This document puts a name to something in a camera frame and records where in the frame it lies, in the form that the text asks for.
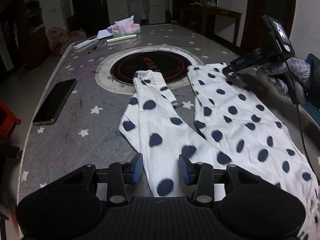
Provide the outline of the right gloved hand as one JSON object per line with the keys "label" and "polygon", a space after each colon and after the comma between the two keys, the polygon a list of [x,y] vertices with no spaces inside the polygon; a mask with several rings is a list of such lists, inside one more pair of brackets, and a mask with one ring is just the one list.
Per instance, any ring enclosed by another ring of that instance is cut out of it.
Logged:
{"label": "right gloved hand", "polygon": [[285,62],[266,63],[257,70],[257,77],[267,76],[269,83],[273,84],[280,95],[289,97],[288,86],[281,77],[295,76],[303,89],[307,91],[311,85],[311,66],[304,60],[291,57]]}

